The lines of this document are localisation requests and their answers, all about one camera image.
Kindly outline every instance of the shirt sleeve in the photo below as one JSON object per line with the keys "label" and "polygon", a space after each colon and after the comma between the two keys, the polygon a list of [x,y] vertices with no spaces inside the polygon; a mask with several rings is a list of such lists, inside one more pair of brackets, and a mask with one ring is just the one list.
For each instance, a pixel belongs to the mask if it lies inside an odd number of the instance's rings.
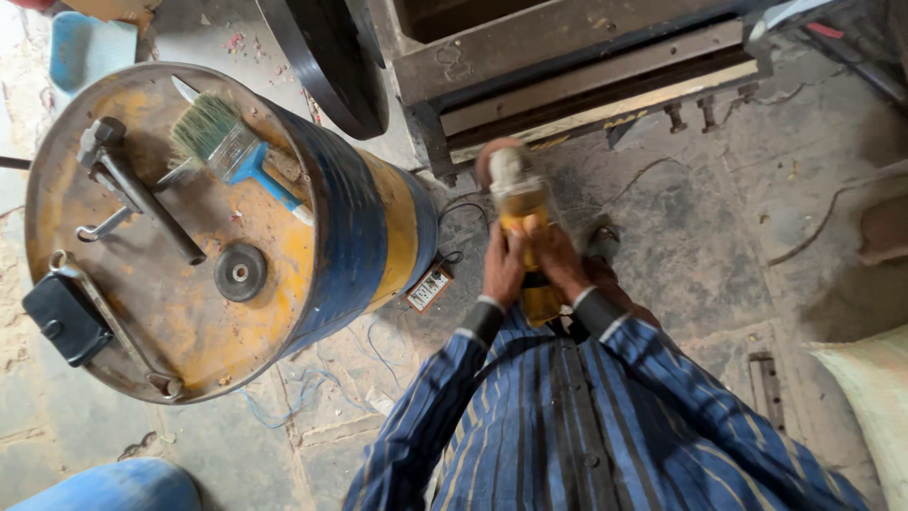
{"label": "shirt sleeve", "polygon": [[479,300],[451,339],[429,357],[366,448],[343,509],[423,509],[423,493],[469,400],[474,375],[504,321],[500,306]]}
{"label": "shirt sleeve", "polygon": [[[780,433],[721,382],[678,350],[665,332],[617,311],[599,293],[577,313],[629,377],[670,404],[703,437],[729,454],[795,509],[867,509],[843,476]],[[610,316],[608,321],[602,317]]]}

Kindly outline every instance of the hammer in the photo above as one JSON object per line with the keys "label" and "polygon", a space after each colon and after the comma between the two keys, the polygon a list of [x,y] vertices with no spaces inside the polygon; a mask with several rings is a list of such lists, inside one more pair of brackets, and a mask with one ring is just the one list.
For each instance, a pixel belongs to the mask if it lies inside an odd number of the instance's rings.
{"label": "hammer", "polygon": [[199,265],[205,260],[205,253],[154,198],[129,166],[124,153],[125,135],[126,126],[113,117],[103,117],[94,121],[94,124],[82,133],[79,141],[77,156],[79,163],[89,171],[97,171],[99,176],[103,176],[105,170],[110,173],[113,182],[109,183],[108,187],[113,186],[111,189],[114,194],[130,209],[147,215],[152,222],[160,226],[164,237],[176,246],[190,266]]}

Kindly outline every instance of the paint brush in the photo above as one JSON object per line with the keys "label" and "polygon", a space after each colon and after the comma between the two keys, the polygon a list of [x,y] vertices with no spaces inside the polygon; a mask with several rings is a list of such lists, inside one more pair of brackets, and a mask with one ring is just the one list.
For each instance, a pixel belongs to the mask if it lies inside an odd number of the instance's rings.
{"label": "paint brush", "polygon": [[204,93],[173,125],[171,142],[188,156],[205,162],[227,185],[254,178],[306,225],[313,225],[312,212],[262,169],[268,143],[242,121],[240,113],[220,97]]}

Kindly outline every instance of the yellow and blue drum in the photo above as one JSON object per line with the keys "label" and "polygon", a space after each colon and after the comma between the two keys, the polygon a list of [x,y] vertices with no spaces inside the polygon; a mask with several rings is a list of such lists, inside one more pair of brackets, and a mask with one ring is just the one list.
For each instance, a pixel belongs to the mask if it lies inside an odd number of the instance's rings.
{"label": "yellow and blue drum", "polygon": [[413,175],[271,106],[304,149],[318,197],[310,306],[287,346],[292,353],[416,284],[435,257],[438,222],[429,194]]}
{"label": "yellow and blue drum", "polygon": [[[207,255],[204,263],[186,265],[143,215],[93,243],[75,236],[77,227],[99,225],[122,207],[75,157],[94,119],[123,121],[130,163],[147,185],[178,163],[168,135],[189,104],[172,75],[236,104],[243,122],[291,156],[292,168],[271,174],[311,208],[314,225],[298,221],[254,180],[226,185],[200,168],[157,197]],[[307,107],[303,97],[300,110]],[[437,227],[429,194],[411,174],[226,75],[149,63],[90,85],[60,114],[29,177],[25,249],[34,282],[47,273],[54,251],[72,253],[154,367],[183,379],[175,403],[186,404],[245,385],[282,356],[412,286],[435,255]],[[224,299],[213,278],[218,257],[235,243],[254,245],[267,266],[261,292],[244,303]],[[119,341],[84,367],[129,396],[174,404]]]}

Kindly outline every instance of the foot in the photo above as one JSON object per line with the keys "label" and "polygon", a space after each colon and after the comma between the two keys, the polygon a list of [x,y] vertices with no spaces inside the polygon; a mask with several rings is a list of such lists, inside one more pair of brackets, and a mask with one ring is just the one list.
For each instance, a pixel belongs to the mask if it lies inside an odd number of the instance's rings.
{"label": "foot", "polygon": [[608,215],[599,215],[587,225],[581,240],[586,241],[584,256],[602,256],[609,266],[621,247],[617,226]]}

